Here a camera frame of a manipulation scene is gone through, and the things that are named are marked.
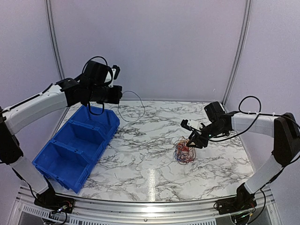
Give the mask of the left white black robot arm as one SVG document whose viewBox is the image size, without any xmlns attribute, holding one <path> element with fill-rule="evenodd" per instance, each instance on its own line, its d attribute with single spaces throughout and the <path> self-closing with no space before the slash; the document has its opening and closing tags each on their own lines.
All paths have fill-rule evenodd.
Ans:
<svg viewBox="0 0 300 225">
<path fill-rule="evenodd" d="M 89 59 L 76 78 L 66 78 L 50 84 L 44 91 L 0 111 L 0 162 L 10 166 L 15 174 L 36 191 L 37 203 L 56 208 L 64 198 L 56 195 L 50 182 L 31 164 L 20 148 L 16 134 L 38 119 L 63 108 L 81 103 L 91 108 L 91 102 L 118 104 L 122 87 L 114 85 L 120 67 Z"/>
</svg>

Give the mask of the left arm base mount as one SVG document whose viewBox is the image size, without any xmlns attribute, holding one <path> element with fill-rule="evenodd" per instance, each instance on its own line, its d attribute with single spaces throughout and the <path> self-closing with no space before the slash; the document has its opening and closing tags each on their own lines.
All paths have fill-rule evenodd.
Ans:
<svg viewBox="0 0 300 225">
<path fill-rule="evenodd" d="M 34 195 L 34 204 L 43 208 L 50 209 L 56 213 L 72 213 L 75 200 L 70 197 L 57 195 L 51 183 L 47 180 L 48 189 L 41 194 Z"/>
</svg>

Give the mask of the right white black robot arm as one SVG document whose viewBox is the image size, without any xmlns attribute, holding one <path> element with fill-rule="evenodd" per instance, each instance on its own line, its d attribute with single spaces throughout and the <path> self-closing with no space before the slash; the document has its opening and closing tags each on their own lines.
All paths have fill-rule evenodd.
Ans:
<svg viewBox="0 0 300 225">
<path fill-rule="evenodd" d="M 280 115 L 261 111 L 244 112 L 241 109 L 225 112 L 219 102 L 208 104 L 204 111 L 210 121 L 208 125 L 191 119 L 181 122 L 184 129 L 191 131 L 188 147 L 202 149 L 209 142 L 230 140 L 232 131 L 236 132 L 236 136 L 250 132 L 273 138 L 273 150 L 269 159 L 237 188 L 232 200 L 232 206 L 237 210 L 244 209 L 258 190 L 272 183 L 287 166 L 300 158 L 300 126 L 292 113 Z"/>
</svg>

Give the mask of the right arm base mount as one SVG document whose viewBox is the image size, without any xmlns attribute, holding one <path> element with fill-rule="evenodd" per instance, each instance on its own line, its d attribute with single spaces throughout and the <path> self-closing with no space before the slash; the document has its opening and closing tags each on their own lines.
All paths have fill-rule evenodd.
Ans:
<svg viewBox="0 0 300 225">
<path fill-rule="evenodd" d="M 242 183 L 236 190 L 236 196 L 217 200 L 213 208 L 219 212 L 219 215 L 223 215 L 251 209 L 256 206 L 255 194 L 249 193 L 245 183 Z"/>
</svg>

